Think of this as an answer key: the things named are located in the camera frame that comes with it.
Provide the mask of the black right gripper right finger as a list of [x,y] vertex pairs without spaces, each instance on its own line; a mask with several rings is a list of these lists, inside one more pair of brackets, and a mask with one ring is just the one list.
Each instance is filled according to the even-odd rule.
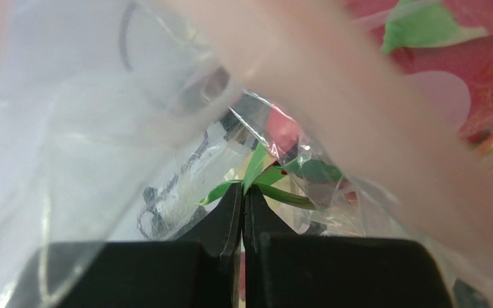
[[452,307],[436,262],[405,239],[298,234],[261,189],[244,198],[247,307]]

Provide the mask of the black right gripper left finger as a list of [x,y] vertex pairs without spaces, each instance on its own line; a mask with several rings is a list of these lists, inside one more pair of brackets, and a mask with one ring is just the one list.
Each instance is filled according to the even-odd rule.
[[61,242],[33,254],[9,307],[237,307],[243,190],[173,241]]

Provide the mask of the clear zip top bag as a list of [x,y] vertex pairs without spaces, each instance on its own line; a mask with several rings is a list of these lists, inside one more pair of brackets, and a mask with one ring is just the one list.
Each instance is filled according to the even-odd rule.
[[[126,26],[126,1],[0,1],[0,307],[36,250],[108,239],[148,182],[240,95],[294,119],[230,75],[187,12],[202,2],[138,1]],[[466,79],[433,58],[493,39],[493,1],[335,2],[465,147],[493,125],[477,120]],[[493,305],[493,208],[386,205],[301,127]]]

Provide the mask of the fake pink dragon fruit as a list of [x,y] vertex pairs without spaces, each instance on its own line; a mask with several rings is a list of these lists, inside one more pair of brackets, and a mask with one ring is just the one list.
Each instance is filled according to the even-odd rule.
[[229,70],[281,104],[386,205],[493,208],[493,179],[335,1],[188,9]]

